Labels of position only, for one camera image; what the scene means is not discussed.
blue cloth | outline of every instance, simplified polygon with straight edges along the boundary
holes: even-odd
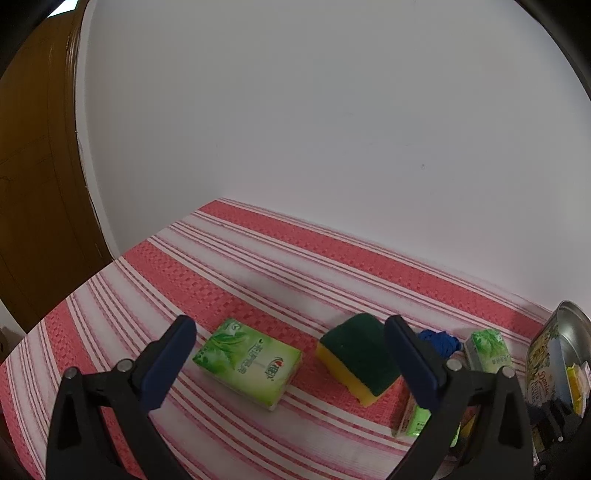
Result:
[[[418,337],[433,345],[437,353],[444,359],[450,358],[453,352],[462,349],[460,340],[446,332],[436,333],[432,330],[423,330],[418,334]]]

white wall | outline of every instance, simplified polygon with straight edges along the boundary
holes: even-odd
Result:
[[[229,196],[591,312],[591,104],[513,0],[101,0],[87,46],[120,250]]]

red striped tablecloth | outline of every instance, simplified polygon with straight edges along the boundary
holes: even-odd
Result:
[[[135,358],[180,313],[196,349],[234,317],[302,349],[304,362],[270,413],[187,361],[151,413],[185,468],[201,479],[384,479],[408,450],[393,438],[407,399],[399,380],[360,407],[314,358],[318,338],[354,313],[401,313],[418,328],[466,339],[494,326],[518,373],[548,312],[369,242],[232,200],[212,202],[128,251],[60,303],[0,369],[0,399],[18,454],[44,478],[61,373]],[[142,473],[107,418],[127,468]]]

green scouring pad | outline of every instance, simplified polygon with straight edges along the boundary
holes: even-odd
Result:
[[[316,356],[364,407],[400,375],[386,350],[384,324],[369,313],[359,313],[328,331],[316,346]]]

wooden door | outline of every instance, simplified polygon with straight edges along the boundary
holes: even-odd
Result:
[[[0,299],[25,331],[111,260],[76,139],[86,3],[45,20],[0,79]]]

